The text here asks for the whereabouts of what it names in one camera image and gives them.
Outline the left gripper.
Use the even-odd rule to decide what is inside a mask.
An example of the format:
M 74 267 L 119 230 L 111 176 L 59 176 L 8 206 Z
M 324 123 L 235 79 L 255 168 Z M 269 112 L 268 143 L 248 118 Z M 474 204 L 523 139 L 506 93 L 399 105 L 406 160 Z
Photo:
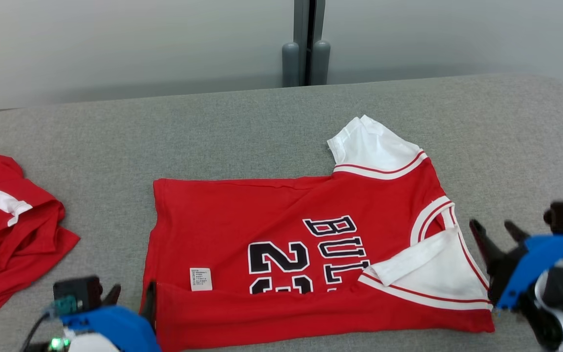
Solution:
M 148 283 L 143 294 L 143 302 L 139 315 L 143 317 L 156 332 L 156 281 Z M 118 303 L 121 285 L 112 286 L 102 299 L 102 306 L 114 306 Z M 53 338 L 45 342 L 30 343 L 28 352 L 118 352 L 118 348 L 102 334 L 86 333 L 60 338 Z

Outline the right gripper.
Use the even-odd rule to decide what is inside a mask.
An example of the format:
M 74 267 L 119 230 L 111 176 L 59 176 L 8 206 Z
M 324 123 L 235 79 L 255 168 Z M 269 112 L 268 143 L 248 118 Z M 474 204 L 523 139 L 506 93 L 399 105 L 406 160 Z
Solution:
M 523 244 L 531 235 L 503 226 L 519 246 L 504 253 L 476 219 L 470 230 L 491 278 L 488 296 L 500 310 L 520 314 L 545 352 L 563 352 L 563 244 Z

